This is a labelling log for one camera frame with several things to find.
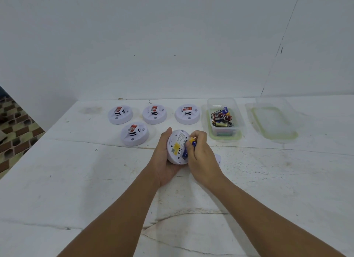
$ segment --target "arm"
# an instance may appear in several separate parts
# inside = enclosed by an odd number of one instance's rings
[[[191,136],[197,138],[195,148],[186,143],[193,176],[221,201],[259,255],[344,256],[234,185],[219,168],[213,151],[206,143],[206,133],[195,131]]]
[[[58,257],[133,256],[158,188],[168,183],[183,167],[167,162],[167,141],[171,133],[171,128],[162,133],[151,160],[135,181]]]

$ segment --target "smoke detector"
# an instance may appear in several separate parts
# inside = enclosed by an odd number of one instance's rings
[[[129,106],[118,106],[108,112],[108,119],[112,124],[124,124],[133,118],[133,111]]]
[[[144,143],[149,137],[149,130],[146,124],[134,122],[123,127],[120,139],[126,146],[138,146]]]
[[[199,121],[200,110],[195,105],[185,104],[175,111],[175,118],[181,124],[195,124]]]
[[[167,141],[167,160],[172,164],[184,165],[188,163],[188,158],[183,158],[185,142],[189,139],[189,134],[184,130],[175,130]]]
[[[148,124],[159,124],[167,118],[167,112],[162,105],[150,105],[143,110],[143,119]]]

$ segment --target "table surface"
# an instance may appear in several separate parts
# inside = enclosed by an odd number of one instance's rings
[[[305,121],[299,137],[281,144],[263,138],[249,120],[254,98],[235,99],[246,123],[239,141],[208,137],[233,183],[263,204],[354,256],[354,96],[289,97]],[[125,125],[108,111],[132,107],[142,120],[150,103],[167,108],[166,121],[148,125],[149,138],[127,148]],[[194,125],[179,124],[182,104],[202,108]],[[112,204],[147,164],[168,126],[206,130],[206,99],[87,101],[75,103],[0,181],[0,255],[56,256]],[[159,189],[148,211],[135,256],[257,256],[223,205],[188,168]]]

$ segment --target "plastic container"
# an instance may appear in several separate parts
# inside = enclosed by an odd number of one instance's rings
[[[233,98],[210,98],[207,101],[208,104],[208,128],[210,137],[213,139],[240,139],[242,138],[242,132],[245,131],[245,122],[242,119],[241,112],[237,107],[236,101]],[[232,116],[232,122],[234,127],[217,127],[212,125],[210,114],[223,110],[227,107],[230,115]]]
[[[297,130],[303,126],[299,114],[283,97],[257,97],[251,113],[260,133],[267,139],[295,139]]]

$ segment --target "forearm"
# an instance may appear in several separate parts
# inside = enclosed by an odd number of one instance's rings
[[[133,256],[158,188],[155,173],[145,167],[129,188],[59,256]]]
[[[262,256],[343,256],[331,246],[270,210],[226,177],[210,186]]]

